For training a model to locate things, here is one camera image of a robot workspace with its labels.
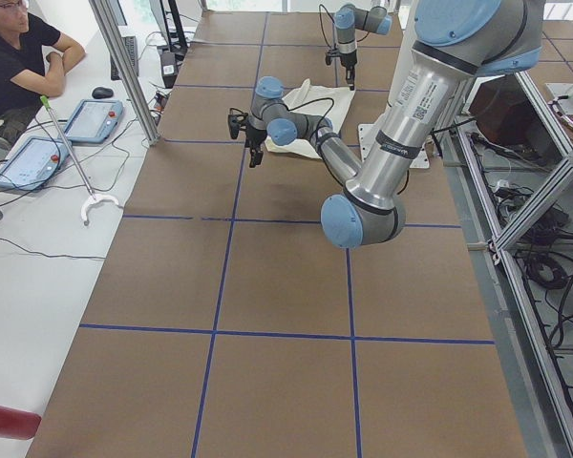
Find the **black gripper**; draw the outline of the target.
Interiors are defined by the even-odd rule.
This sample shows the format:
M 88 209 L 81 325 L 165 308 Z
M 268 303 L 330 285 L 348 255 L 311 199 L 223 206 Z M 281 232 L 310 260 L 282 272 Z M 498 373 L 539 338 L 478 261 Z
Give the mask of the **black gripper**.
M 346 82 L 351 91 L 355 90 L 355 66 L 357 64 L 357 46 L 355 42 L 336 43 L 325 54 L 325 63 L 330 65 L 331 62 L 338 58 L 341 65 L 346 69 Z
M 266 140 L 266 129 L 253 124 L 254 118 L 237 108 L 230 108 L 227 115 L 227 126 L 230 137 L 237 139 L 241 132 L 245 133 L 244 145 L 249 148 L 249 168 L 256 168 L 263 161 L 264 151 L 261 149 Z

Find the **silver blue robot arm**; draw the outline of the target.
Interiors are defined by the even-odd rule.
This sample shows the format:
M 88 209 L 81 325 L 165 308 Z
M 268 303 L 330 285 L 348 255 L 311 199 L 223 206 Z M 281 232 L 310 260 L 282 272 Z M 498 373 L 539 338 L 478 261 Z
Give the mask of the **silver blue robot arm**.
M 398 12 L 399 1 L 372 1 L 365 10 L 352 3 L 344 4 L 333 16 L 335 43 L 329 45 L 325 63 L 338 60 L 345 70 L 345 80 L 351 91 L 355 90 L 355 70 L 358 63 L 357 31 L 387 35 L 393 24 L 393 15 Z
M 534 67 L 541 54 L 542 1 L 421 1 L 411 12 L 413 62 L 365 159 L 358 158 L 324 115 L 299 114 L 272 76 L 255 87 L 249 112 L 231 110 L 232 138 L 245 133 L 251 167 L 267 138 L 278 146 L 303 139 L 323 159 L 342 193 L 325 200 L 321 224 L 340 248 L 381 243 L 405 223 L 397 187 L 459 83 Z

